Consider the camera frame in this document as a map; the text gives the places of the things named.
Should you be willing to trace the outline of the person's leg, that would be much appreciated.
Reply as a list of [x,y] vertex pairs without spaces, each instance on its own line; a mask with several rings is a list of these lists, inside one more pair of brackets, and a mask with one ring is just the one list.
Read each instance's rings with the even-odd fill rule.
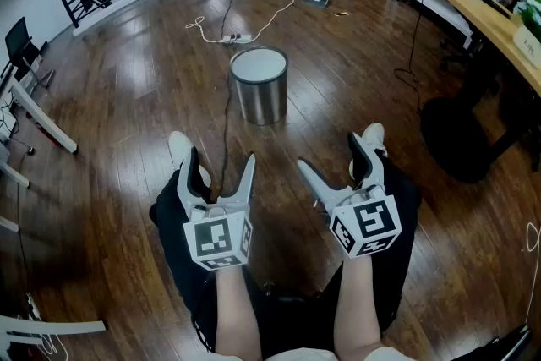
[[383,163],[385,192],[394,197],[402,225],[396,241],[372,256],[374,304],[380,330],[384,332],[396,318],[402,299],[422,196],[418,187],[381,150],[376,154]]
[[206,349],[216,348],[217,300],[215,274],[191,259],[183,224],[188,221],[178,198],[179,171],[175,171],[156,202],[150,207],[149,217],[157,226],[161,246],[173,280],[199,339]]

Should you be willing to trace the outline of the person's right leg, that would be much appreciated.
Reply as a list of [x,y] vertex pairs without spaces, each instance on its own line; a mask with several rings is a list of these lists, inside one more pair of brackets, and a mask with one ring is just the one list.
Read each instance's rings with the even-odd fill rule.
[[376,154],[383,163],[385,192],[394,197],[402,225],[396,241],[372,256],[374,304],[380,330],[384,332],[396,318],[402,299],[422,196],[418,187],[381,150]]

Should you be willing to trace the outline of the person's white shirt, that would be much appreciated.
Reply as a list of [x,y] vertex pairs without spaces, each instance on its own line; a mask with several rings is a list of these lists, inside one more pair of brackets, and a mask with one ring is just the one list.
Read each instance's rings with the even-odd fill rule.
[[[313,348],[298,348],[278,353],[266,361],[341,361],[334,353]],[[393,347],[378,347],[359,361],[415,361]]]

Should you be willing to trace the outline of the white desk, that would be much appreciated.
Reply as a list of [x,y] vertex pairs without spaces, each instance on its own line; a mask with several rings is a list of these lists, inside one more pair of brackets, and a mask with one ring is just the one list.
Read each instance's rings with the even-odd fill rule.
[[0,345],[5,342],[23,342],[30,344],[29,337],[13,336],[13,332],[26,335],[78,335],[106,331],[107,325],[99,321],[90,322],[44,322],[39,320],[22,320],[0,315]]
[[0,73],[0,172],[5,173],[24,188],[29,188],[30,181],[17,172],[8,164],[9,151],[3,141],[8,138],[3,133],[5,125],[5,112],[3,106],[8,102],[7,94],[10,93],[14,99],[30,114],[47,133],[53,137],[64,149],[74,154],[78,150],[77,144],[69,138],[47,115],[40,106],[30,97],[23,85],[14,77],[13,67],[7,63]]

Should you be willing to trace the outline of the stainless steel trash bin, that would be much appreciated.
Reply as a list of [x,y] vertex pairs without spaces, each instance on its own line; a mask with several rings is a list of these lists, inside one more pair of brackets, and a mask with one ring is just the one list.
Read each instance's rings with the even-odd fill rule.
[[254,46],[235,54],[230,72],[243,117],[259,126],[287,115],[286,54],[272,46]]

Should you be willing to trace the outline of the green plant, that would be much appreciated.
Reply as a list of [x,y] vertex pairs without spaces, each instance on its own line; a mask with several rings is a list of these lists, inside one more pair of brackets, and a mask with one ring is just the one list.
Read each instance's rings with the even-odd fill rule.
[[521,17],[525,27],[541,42],[541,0],[518,0],[513,13]]

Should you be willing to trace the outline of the black office chair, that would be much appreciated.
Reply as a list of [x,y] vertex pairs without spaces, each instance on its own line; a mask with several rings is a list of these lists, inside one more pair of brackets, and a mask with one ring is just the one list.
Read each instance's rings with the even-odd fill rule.
[[16,69],[14,77],[21,81],[27,74],[30,74],[31,83],[34,86],[39,85],[45,89],[48,88],[56,70],[52,68],[41,78],[38,77],[37,74],[43,62],[43,56],[42,52],[32,42],[25,17],[19,19],[7,33],[5,43],[9,63]]

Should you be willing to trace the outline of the person's right white shoe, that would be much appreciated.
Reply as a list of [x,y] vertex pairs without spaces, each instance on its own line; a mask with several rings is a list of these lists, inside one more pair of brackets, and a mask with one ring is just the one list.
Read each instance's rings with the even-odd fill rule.
[[[369,164],[365,160],[363,154],[357,148],[355,141],[352,139],[352,135],[348,135],[348,144],[350,151],[352,152],[352,160],[349,164],[349,172],[351,178],[356,182],[361,182],[369,171]],[[384,162],[387,158],[387,151],[384,146],[385,129],[381,123],[371,123],[363,132],[362,139],[364,139],[369,148],[375,152],[379,159]]]

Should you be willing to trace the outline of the black seat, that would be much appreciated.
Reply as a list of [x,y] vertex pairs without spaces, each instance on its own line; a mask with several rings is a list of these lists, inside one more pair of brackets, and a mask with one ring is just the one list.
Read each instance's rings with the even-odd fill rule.
[[337,294],[284,298],[266,295],[258,287],[249,290],[259,327],[264,359],[299,348],[334,350]]

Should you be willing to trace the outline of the curved wooden table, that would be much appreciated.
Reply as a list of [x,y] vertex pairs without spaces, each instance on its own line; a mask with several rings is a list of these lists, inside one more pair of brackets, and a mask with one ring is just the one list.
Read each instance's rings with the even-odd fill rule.
[[523,25],[520,16],[510,19],[482,0],[447,0],[504,55],[541,97],[541,68],[535,68],[516,47],[513,36]]

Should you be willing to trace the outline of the person's right forearm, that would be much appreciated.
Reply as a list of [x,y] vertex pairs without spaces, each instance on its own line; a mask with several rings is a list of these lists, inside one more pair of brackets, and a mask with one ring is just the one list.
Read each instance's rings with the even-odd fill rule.
[[370,256],[346,259],[336,306],[333,342],[339,361],[364,361],[381,346]]

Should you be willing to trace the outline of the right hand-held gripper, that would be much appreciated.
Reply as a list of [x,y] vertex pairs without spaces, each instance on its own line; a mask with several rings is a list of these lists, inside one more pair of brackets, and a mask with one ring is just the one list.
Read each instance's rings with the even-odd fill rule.
[[388,249],[402,232],[395,198],[387,195],[384,168],[374,148],[356,133],[347,135],[352,153],[351,186],[330,186],[321,173],[307,160],[298,158],[301,178],[313,196],[331,214],[331,233],[350,259]]

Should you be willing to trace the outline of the black round chair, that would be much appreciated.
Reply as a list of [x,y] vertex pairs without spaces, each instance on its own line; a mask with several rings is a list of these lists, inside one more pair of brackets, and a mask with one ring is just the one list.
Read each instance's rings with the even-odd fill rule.
[[463,183],[485,178],[495,160],[540,124],[539,97],[518,110],[512,125],[492,145],[474,114],[451,98],[433,98],[420,112],[421,133],[430,155],[447,174]]

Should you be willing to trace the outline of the person's left forearm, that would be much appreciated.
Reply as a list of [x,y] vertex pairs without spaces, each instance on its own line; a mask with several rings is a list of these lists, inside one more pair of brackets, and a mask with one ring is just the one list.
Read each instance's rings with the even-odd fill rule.
[[262,361],[259,327],[241,266],[216,273],[216,353]]

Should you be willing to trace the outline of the white box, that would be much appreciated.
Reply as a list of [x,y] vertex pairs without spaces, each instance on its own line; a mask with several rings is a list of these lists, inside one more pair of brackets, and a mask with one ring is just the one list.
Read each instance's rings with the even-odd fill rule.
[[528,61],[537,69],[541,68],[541,41],[525,25],[520,25],[513,41]]

